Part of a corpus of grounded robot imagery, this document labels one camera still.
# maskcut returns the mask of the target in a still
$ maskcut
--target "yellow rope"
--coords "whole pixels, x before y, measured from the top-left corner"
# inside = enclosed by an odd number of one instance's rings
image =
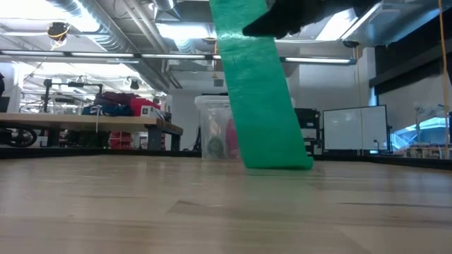
[[[439,27],[441,29],[441,48],[443,50],[443,96],[444,96],[444,115],[446,117],[446,159],[449,159],[449,85],[447,81],[447,57],[446,43],[444,41],[444,22],[443,22],[443,3],[438,0],[439,6]]]

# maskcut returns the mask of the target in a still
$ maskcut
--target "plastic container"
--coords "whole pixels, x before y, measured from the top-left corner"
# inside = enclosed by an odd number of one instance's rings
[[[203,159],[239,159],[237,131],[228,96],[198,96]]]

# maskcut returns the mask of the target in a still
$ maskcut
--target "green strip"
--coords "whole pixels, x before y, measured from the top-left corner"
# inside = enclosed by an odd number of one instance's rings
[[[210,0],[210,8],[245,166],[312,168],[273,38],[242,35],[265,0]]]

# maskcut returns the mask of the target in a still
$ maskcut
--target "whiteboard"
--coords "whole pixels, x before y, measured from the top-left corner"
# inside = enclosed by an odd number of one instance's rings
[[[388,149],[385,106],[324,111],[323,129],[325,150]]]
[[[387,150],[388,134],[386,123],[386,107],[361,108],[362,134],[364,150]]]
[[[360,109],[341,109],[323,112],[325,150],[360,150]]]

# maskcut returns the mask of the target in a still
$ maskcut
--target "wooden table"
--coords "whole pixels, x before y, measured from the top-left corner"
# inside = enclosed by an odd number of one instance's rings
[[[161,150],[162,133],[172,136],[171,150],[179,151],[180,137],[184,130],[162,119],[134,116],[76,116],[53,114],[0,113],[0,126],[7,128],[31,128],[71,131],[126,131],[148,132],[148,149]]]

